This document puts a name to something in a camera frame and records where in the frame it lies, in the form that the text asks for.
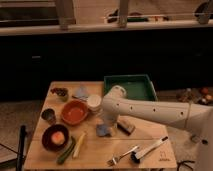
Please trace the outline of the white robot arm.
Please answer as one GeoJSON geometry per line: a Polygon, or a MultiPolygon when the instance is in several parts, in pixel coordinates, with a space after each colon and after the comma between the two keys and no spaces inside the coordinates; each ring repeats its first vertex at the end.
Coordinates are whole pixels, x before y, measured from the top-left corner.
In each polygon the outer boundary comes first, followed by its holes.
{"type": "Polygon", "coordinates": [[[194,171],[213,171],[213,106],[130,100],[126,94],[116,85],[102,98],[102,109],[113,122],[119,115],[127,115],[197,135],[200,142],[194,171]]]}

